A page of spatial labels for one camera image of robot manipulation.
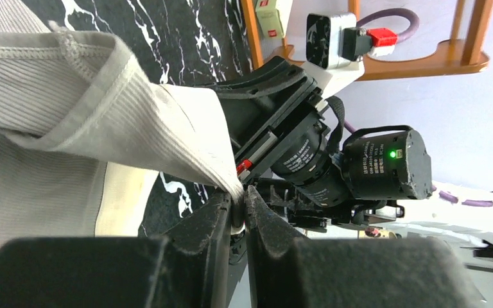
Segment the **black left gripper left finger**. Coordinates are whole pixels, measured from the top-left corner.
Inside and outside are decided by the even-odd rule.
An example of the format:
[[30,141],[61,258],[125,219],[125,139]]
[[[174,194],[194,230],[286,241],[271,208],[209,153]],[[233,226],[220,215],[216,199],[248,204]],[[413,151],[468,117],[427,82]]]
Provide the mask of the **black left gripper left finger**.
[[40,237],[0,248],[0,307],[224,307],[228,194],[154,237]]

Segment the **grey beige underwear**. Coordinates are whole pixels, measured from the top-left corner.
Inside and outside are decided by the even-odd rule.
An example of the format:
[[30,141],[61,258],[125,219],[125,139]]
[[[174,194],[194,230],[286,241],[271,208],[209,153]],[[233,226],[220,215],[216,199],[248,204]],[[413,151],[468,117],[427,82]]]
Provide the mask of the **grey beige underwear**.
[[152,83],[116,35],[0,1],[0,247],[127,234],[158,173],[244,189],[212,89]]

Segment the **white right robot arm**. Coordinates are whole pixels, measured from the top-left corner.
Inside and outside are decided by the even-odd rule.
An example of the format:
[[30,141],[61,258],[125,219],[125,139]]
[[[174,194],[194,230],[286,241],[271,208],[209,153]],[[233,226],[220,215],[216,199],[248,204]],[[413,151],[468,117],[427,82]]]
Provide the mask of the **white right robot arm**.
[[347,129],[337,94],[361,62],[324,70],[276,56],[236,80],[209,84],[221,102],[239,179],[294,227],[362,230],[404,214],[399,200],[433,193],[431,159],[407,125]]

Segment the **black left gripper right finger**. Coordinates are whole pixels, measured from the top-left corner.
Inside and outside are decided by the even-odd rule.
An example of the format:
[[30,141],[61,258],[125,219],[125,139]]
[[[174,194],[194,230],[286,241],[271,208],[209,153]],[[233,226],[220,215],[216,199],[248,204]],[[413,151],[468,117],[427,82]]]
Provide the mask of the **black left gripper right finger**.
[[413,239],[310,239],[245,193],[253,307],[482,307],[444,243]]

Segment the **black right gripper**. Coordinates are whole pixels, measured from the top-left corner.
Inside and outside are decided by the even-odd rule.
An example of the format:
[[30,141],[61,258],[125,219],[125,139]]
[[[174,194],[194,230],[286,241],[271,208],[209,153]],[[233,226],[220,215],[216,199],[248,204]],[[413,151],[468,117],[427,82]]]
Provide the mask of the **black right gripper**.
[[277,56],[238,79],[208,84],[225,114],[239,179],[299,228],[352,228],[353,199],[331,156],[316,81]]

